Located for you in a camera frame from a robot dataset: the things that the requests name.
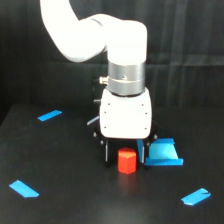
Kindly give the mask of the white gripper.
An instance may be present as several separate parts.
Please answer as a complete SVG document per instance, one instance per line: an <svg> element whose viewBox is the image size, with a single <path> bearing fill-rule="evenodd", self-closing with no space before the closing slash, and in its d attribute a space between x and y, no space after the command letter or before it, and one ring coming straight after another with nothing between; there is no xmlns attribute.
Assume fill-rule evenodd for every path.
<svg viewBox="0 0 224 224"><path fill-rule="evenodd" d="M137 96L122 97L112 94L107 88L103 90L99 115L87 122L90 126L99 122L101 134L106 138L138 139L139 162L147 166L151 142L147 138L152 132L152 104L147 88ZM105 167L110 166L109 142L102 140Z"/></svg>

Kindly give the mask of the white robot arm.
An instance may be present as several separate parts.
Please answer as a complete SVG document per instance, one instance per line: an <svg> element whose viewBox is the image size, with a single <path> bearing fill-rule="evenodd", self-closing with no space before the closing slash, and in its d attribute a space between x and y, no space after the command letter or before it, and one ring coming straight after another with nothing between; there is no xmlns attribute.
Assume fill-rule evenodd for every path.
<svg viewBox="0 0 224 224"><path fill-rule="evenodd" d="M147 28L135 20L107 14L78 19L69 0L40 0L43 24L61 54L72 62L85 62L103 52L108 73L100 99L101 143L110 139L141 140L141 163L152 165L147 148L157 139L151 132L152 104L145 86Z"/></svg>

